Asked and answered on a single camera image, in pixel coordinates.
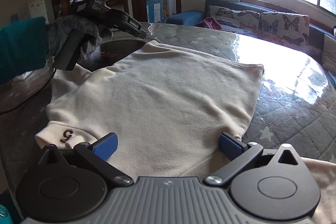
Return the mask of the teal left sleeve forearm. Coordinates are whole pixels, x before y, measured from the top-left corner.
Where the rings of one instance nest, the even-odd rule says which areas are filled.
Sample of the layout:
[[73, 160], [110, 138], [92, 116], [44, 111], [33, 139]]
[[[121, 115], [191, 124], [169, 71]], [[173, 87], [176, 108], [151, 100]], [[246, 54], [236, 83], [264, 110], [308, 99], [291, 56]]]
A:
[[21, 20], [1, 28], [1, 84], [44, 68], [47, 24], [44, 17]]

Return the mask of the grey gloved left hand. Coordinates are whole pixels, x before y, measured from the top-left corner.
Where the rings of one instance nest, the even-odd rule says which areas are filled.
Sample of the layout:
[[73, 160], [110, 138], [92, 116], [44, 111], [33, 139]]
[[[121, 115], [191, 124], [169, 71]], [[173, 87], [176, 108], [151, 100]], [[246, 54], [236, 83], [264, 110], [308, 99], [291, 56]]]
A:
[[80, 46], [80, 56], [87, 58], [99, 46], [103, 39], [111, 39], [111, 30], [99, 31], [98, 26], [86, 18], [69, 15], [56, 19], [54, 23], [47, 25], [47, 56], [57, 56], [70, 36], [71, 31], [80, 31], [89, 36], [88, 42]]

